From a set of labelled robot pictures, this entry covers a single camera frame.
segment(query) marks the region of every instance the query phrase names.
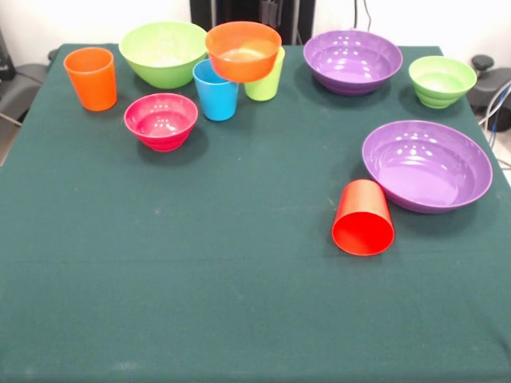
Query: magenta bowl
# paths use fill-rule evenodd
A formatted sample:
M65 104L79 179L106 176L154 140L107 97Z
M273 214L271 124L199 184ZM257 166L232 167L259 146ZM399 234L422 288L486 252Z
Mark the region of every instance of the magenta bowl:
M155 93L139 98L126 109L125 125L152 150L171 152L186 141L198 116L199 111L189 98Z
M303 56L320 84L344 96L374 92L402 66L396 45L361 30L331 30L314 36L303 48Z
M429 121L395 121L364 141L367 171L388 199L405 209L439 214L481 198L493 171L488 156L458 130Z

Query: small green bowl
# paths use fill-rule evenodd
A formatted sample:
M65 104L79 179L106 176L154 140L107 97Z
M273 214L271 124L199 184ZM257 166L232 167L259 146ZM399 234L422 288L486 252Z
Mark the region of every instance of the small green bowl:
M206 34L189 22L153 22L126 34L119 50L144 81L174 89L189 83L193 67L206 57Z
M408 74L418 99L434 109L443 109L465 95L477 81L467 64L443 56L421 57L410 64Z

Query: plastic bowl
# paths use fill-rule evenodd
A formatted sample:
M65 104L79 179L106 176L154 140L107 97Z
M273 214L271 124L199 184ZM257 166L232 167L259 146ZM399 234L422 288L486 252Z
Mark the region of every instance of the plastic bowl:
M477 75L470 66L443 56L427 56L415 60L410 64L408 74L418 99L434 109L454 104L477 81Z
M488 157L458 130L429 121L395 121L364 141L362 158L397 205L418 213L452 211L481 198L493 172Z
M122 56L144 81L174 89L192 80L193 66L206 57L206 31L189 22L139 26L119 44Z
M374 92L402 66L396 45L361 30L331 30L314 36L303 48L303 56L320 84L344 96Z
M226 22L206 36L213 69L233 82L266 77L273 69L281 45L280 35L258 22Z
M133 135L157 152L178 149L193 130L199 111L192 100L175 93L155 93L134 101L125 112Z

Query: purple bowl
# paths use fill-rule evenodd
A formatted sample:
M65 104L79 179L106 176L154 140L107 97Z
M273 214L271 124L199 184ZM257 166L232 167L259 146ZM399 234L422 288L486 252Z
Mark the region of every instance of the purple bowl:
M488 156L475 142L429 121L376 128L363 143L362 158L392 202L418 213L445 213L472 203L493 178Z
M361 30L319 34L307 42L303 56L319 83L344 96L375 91L402 65L396 45Z

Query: white wall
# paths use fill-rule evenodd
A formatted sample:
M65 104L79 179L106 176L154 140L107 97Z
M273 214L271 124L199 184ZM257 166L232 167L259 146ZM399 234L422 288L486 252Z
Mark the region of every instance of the white wall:
M119 42L132 28L160 20L189 22L189 1L0 0L0 28L15 65L47 63L48 52L65 42Z
M353 26L353 0L316 0L313 34ZM511 1L367 0L371 32L397 45L439 45L446 56L469 61L478 53L511 66ZM367 18L358 0L358 29Z
M358 2L358 27L363 29L366 18L362 0ZM46 54L64 42L119 42L146 22L190 21L188 0L138 0L135 6L127 0L71 3L0 0L0 28L16 65L47 62ZM464 61L486 53L497 66L511 66L510 0L485 0L474 6L466 0L367 0L367 4L371 31L398 45L439 45L445 55ZM352 23L352 0L316 0L314 34L351 28Z

